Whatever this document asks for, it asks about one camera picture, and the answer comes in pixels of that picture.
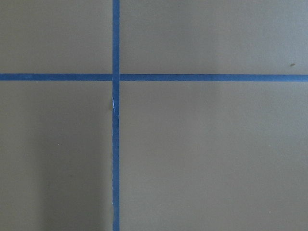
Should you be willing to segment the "brown paper table cover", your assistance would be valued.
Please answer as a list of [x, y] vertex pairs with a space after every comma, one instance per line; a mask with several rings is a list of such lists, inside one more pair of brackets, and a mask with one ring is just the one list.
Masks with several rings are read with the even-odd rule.
[[[308, 228], [308, 3], [122, 0], [123, 231]], [[0, 228], [110, 231], [110, 81], [0, 83]]]

